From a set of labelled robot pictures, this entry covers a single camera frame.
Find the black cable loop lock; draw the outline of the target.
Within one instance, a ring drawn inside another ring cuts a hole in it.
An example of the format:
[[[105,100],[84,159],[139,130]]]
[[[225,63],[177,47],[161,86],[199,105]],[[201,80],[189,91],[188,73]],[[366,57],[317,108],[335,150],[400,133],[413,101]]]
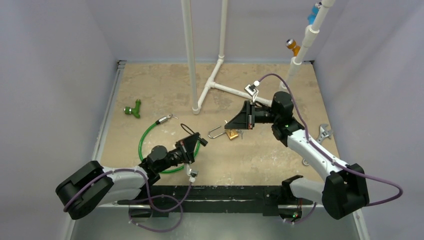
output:
[[[180,126],[188,134],[190,134],[190,135],[195,134],[195,132],[190,127],[188,127],[186,124],[181,123]],[[199,141],[199,144],[202,145],[203,147],[205,147],[208,144],[208,141],[205,138],[202,138],[201,136],[199,136],[197,139]]]

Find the padlock key set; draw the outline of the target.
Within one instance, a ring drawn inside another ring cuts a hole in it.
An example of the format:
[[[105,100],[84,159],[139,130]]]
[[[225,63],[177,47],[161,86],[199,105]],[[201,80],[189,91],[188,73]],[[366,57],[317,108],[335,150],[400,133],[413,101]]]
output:
[[[237,129],[237,130],[236,130],[236,132],[238,133],[238,136],[239,136],[241,139],[243,139],[244,131],[243,131],[242,129]]]

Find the brass padlock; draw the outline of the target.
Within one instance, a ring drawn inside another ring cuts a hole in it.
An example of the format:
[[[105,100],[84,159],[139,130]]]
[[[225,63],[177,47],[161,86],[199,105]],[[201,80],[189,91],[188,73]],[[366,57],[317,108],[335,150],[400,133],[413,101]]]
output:
[[[240,136],[240,134],[235,129],[225,129],[224,131],[222,131],[222,132],[220,132],[216,135],[213,135],[213,132],[215,132],[216,130],[218,130],[220,128],[221,128],[221,126],[217,126],[213,129],[209,130],[208,133],[207,133],[207,136],[210,139],[216,139],[216,138],[221,137],[221,136],[227,136],[230,141],[232,141],[232,140],[234,140],[234,139],[236,139]]]

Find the lock key set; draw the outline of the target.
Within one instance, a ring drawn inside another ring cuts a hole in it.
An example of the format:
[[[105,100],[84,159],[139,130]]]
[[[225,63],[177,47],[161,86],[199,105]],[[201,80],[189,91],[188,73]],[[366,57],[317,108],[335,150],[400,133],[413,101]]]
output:
[[[179,119],[176,115],[174,115],[174,114],[172,114],[172,113],[171,113],[171,114],[166,115],[166,116],[165,116],[165,118],[166,118],[166,119],[171,119],[171,118]]]

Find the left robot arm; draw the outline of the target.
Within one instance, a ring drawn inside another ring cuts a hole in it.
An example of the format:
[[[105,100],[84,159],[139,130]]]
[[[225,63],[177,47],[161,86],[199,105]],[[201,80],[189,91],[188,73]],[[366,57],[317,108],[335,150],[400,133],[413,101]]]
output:
[[[175,143],[168,150],[157,145],[137,166],[131,168],[110,168],[93,160],[61,182],[55,193],[63,204],[63,211],[73,220],[81,219],[96,207],[112,202],[129,200],[138,205],[152,202],[150,187],[160,178],[160,173],[170,167],[184,165],[191,186],[198,172],[190,168],[195,162],[198,145],[206,146],[208,141],[195,132]]]

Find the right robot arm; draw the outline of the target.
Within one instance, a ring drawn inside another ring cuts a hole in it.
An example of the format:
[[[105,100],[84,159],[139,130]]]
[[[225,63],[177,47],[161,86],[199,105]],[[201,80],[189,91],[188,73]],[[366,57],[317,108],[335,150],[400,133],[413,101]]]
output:
[[[278,91],[271,106],[246,100],[240,112],[228,121],[228,130],[251,130],[256,124],[270,124],[274,137],[296,152],[322,178],[322,182],[295,175],[281,183],[280,196],[288,204],[306,199],[323,205],[336,220],[367,206],[370,202],[363,168],[348,164],[331,154],[294,117],[295,104],[289,93]]]

